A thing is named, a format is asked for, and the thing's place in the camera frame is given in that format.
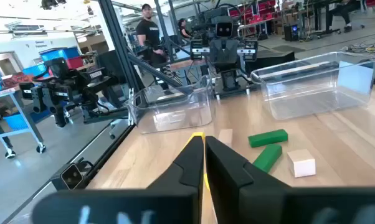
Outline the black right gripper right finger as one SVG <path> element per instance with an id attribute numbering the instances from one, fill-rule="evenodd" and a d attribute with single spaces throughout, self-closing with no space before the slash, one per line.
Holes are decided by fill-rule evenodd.
<path id="1" fill-rule="evenodd" d="M 219 223 L 375 223 L 375 187 L 291 187 L 213 136 L 206 169 Z"/>

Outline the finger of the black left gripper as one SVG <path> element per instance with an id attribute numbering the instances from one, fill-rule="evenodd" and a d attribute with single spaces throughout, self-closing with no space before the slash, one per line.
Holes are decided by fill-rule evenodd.
<path id="1" fill-rule="evenodd" d="M 225 43 L 225 62 L 224 62 L 224 70 L 235 70 L 237 68 L 237 47 L 238 47 L 237 40 L 227 40 Z"/>
<path id="2" fill-rule="evenodd" d="M 215 68 L 216 73 L 222 72 L 221 64 L 218 62 L 219 59 L 219 53 L 222 50 L 222 39 L 214 39 L 209 44 L 210 49 L 210 61 L 212 63 L 212 66 Z"/>

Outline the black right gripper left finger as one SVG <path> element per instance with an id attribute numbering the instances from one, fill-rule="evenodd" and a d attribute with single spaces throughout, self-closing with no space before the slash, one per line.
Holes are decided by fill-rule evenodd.
<path id="1" fill-rule="evenodd" d="M 204 143 L 194 136 L 145 189 L 69 190 L 43 198 L 32 223 L 199 223 Z"/>

